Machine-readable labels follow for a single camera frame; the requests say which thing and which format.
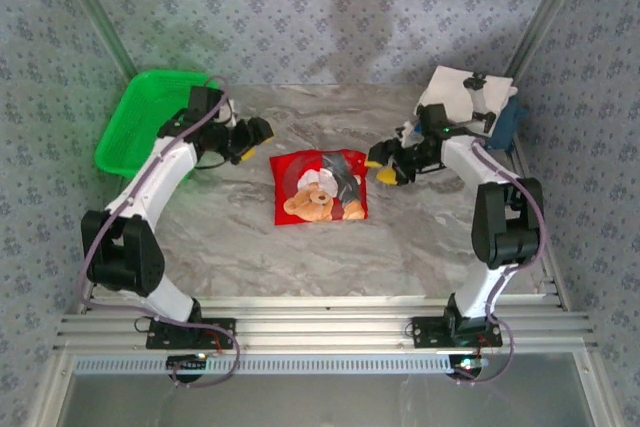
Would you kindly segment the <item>aluminium corner post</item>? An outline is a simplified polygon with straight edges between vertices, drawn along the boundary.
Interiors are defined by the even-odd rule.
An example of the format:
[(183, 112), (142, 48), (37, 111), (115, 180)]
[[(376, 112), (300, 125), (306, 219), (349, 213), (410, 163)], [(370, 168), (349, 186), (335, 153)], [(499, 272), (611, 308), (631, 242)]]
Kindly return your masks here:
[(102, 2), (100, 0), (79, 0), (79, 2), (120, 72), (127, 79), (135, 77), (138, 74), (138, 69), (122, 43)]
[(506, 77), (511, 77), (515, 83), (520, 81), (565, 1), (540, 1), (510, 59), (505, 71)]

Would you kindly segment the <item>red t-shirt with bear print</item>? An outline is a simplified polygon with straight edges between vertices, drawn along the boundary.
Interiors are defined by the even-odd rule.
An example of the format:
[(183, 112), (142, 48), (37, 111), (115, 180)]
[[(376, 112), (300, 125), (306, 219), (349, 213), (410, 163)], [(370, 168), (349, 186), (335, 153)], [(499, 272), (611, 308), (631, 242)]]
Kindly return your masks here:
[(366, 155), (303, 150), (270, 158), (277, 226), (368, 217)]

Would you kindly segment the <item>aluminium mounting rail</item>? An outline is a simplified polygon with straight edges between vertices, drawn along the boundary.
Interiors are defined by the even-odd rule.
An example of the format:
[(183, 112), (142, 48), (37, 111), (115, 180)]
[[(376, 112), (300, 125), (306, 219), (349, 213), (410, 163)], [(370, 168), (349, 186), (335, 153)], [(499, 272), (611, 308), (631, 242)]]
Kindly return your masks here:
[[(421, 296), (220, 297), (201, 302), (207, 317), (236, 320), (244, 352), (404, 353), (409, 321), (439, 316), (445, 302)], [(597, 342), (587, 314), (567, 311), (556, 295), (506, 295), (497, 316), (519, 353), (572, 352)], [(54, 346), (76, 353), (133, 353), (145, 348), (137, 313), (108, 309), (63, 317)]]

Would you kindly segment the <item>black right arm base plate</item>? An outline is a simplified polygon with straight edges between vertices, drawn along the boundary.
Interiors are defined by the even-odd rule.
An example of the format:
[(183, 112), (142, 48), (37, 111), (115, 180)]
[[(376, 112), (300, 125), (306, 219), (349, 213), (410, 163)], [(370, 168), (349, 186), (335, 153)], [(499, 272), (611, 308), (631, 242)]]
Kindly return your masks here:
[(500, 327), (487, 318), (463, 318), (458, 321), (442, 317), (411, 319), (412, 338), (416, 348), (502, 347)]

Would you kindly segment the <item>small black circuit board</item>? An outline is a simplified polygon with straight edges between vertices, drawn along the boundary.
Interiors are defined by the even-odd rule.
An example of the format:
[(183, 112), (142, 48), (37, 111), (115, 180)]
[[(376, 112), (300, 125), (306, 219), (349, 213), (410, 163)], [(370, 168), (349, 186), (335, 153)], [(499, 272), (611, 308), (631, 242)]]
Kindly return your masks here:
[(488, 366), (488, 361), (482, 356), (450, 355), (449, 364), (449, 378), (461, 382), (475, 382), (482, 370)]
[(169, 356), (165, 361), (165, 369), (175, 381), (190, 384), (200, 379), (207, 364), (205, 354), (188, 354)]

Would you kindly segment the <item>white t-shirt with black print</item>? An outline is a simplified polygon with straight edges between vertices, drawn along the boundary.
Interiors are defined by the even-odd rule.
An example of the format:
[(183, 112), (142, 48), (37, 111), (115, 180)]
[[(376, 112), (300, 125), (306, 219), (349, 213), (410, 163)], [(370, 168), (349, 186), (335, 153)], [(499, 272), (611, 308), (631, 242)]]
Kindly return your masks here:
[(438, 66), (421, 94), (421, 106), (443, 104), (446, 118), (472, 132), (490, 136), (503, 109), (518, 92), (513, 79)]

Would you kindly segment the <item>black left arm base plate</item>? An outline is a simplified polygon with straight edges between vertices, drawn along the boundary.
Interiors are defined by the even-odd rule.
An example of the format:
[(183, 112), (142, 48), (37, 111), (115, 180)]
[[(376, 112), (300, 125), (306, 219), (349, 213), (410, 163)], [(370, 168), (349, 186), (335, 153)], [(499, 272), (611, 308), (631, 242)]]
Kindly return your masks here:
[(218, 330), (188, 328), (152, 320), (146, 332), (149, 350), (232, 350), (233, 341)]

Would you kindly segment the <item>green plastic basket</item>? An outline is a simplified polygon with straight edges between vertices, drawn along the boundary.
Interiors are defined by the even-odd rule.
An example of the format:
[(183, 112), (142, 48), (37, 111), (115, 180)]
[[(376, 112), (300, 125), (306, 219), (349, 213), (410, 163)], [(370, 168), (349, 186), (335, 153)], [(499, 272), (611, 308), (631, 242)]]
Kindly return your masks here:
[(159, 129), (188, 103), (191, 87), (202, 85), (200, 72), (151, 69), (128, 84), (94, 154), (103, 172), (135, 177), (152, 152)]

